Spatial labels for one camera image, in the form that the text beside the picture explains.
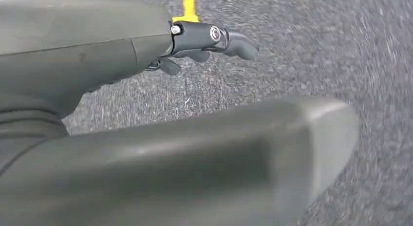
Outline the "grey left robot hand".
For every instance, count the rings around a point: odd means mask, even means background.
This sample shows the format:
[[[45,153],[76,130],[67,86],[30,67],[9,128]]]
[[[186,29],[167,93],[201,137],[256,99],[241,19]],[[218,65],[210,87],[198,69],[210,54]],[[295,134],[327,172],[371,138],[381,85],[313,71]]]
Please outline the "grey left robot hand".
[[[3,226],[285,226],[346,166],[359,117],[325,97],[278,98],[70,136],[85,93],[174,57],[258,54],[244,34],[173,21],[139,0],[0,0]]]

